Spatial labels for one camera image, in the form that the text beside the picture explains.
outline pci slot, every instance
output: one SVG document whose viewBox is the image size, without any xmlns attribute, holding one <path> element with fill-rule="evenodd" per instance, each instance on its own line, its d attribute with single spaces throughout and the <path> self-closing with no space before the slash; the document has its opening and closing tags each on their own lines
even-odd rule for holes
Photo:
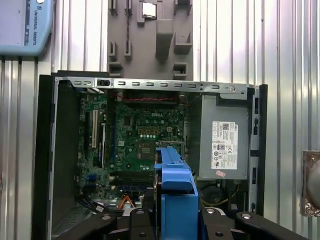
<svg viewBox="0 0 320 240">
<path fill-rule="evenodd" d="M 104 168 L 105 159 L 105 146 L 106 146 L 106 123 L 102 122 L 99 128 L 99 163 L 98 166 Z"/>
<path fill-rule="evenodd" d="M 92 141 L 91 147 L 97 147 L 97 131 L 98 131 L 98 110 L 92 111 Z"/>
</svg>

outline metal chassis frame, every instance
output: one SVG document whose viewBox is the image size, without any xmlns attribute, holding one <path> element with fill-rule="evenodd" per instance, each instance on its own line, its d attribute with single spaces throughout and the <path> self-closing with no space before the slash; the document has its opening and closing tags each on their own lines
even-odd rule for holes
<svg viewBox="0 0 320 240">
<path fill-rule="evenodd" d="M 49 163 L 51 172 L 49 173 L 49 209 L 48 209 L 48 222 L 47 222 L 47 239 L 51 239 L 52 234 L 52 207 L 53 207 L 53 184 L 54 184 L 54 162 L 55 162 L 55 140 L 56 140 L 56 116 L 57 116 L 57 103 L 58 103 L 58 86 L 60 81 L 68 80 L 75 88 L 90 88 L 97 93 L 102 93 L 100 89 L 119 89 L 119 90 L 153 90 L 153 91 L 178 91 L 187 93 L 200 93 L 200 94 L 219 94 L 222 99 L 228 100 L 247 100 L 248 89 L 253 89 L 252 95 L 252 129 L 256 125 L 255 119 L 259 119 L 259 112 L 255 114 L 255 98 L 260 97 L 259 86 L 241 83 L 219 83 L 219 82 L 195 82 L 195 81 L 177 81 L 177 80 L 156 80 L 156 79 L 128 79 L 128 78 L 109 78 L 109 77 L 54 77 L 54 91 L 53 91 L 53 113 L 52 118 L 52 131 L 51 131 L 51 161 Z M 249 150 L 259 151 L 259 134 L 253 135 L 251 133 Z M 249 194 L 248 194 L 248 209 L 252 209 L 253 204 L 257 205 L 257 185 L 258 179 L 253 184 L 253 168 L 258 169 L 259 157 L 250 156 L 249 158 Z"/>
</svg>

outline blue device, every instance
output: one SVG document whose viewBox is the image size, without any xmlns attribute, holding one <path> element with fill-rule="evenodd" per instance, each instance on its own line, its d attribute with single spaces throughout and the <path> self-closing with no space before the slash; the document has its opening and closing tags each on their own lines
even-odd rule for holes
<svg viewBox="0 0 320 240">
<path fill-rule="evenodd" d="M 198 191 L 191 169 L 173 147 L 156 151 L 159 157 L 154 168 L 161 174 L 162 186 L 161 211 L 157 213 L 161 214 L 161 239 L 196 240 Z"/>
<path fill-rule="evenodd" d="M 39 56 L 53 12 L 54 0 L 0 0 L 0 56 Z"/>
</svg>

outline pcie slot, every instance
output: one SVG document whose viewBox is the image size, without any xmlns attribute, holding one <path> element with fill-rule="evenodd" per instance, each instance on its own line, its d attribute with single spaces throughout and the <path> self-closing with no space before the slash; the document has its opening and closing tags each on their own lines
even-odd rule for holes
<svg viewBox="0 0 320 240">
<path fill-rule="evenodd" d="M 106 123 L 102 122 L 99 128 L 99 166 L 104 168 L 106 146 Z"/>
<path fill-rule="evenodd" d="M 91 147 L 97 147 L 97 131 L 98 131 L 98 110 L 92 111 L 92 140 Z"/>
<path fill-rule="evenodd" d="M 83 139 L 83 151 L 87 158 L 89 151 L 89 139 L 90 139 L 90 112 L 85 112 L 84 118 L 84 139 Z"/>
</svg>

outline chip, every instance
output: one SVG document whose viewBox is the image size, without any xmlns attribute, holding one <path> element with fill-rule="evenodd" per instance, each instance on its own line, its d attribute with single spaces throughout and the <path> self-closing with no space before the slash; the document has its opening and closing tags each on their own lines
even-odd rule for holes
<svg viewBox="0 0 320 240">
<path fill-rule="evenodd" d="M 125 116 L 124 117 L 124 125 L 125 126 L 130 126 L 131 125 L 131 117 L 130 116 Z"/>
<path fill-rule="evenodd" d="M 138 141 L 136 153 L 140 160 L 153 160 L 156 154 L 156 143 L 154 141 Z"/>
</svg>

